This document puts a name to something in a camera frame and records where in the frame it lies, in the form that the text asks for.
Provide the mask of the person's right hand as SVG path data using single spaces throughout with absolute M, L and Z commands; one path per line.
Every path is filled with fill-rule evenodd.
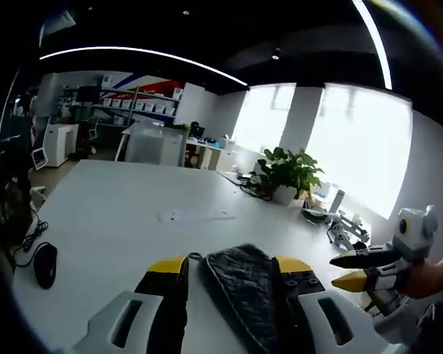
M 402 293 L 412 299 L 423 299 L 443 290 L 442 263 L 429 260 L 411 269 Z

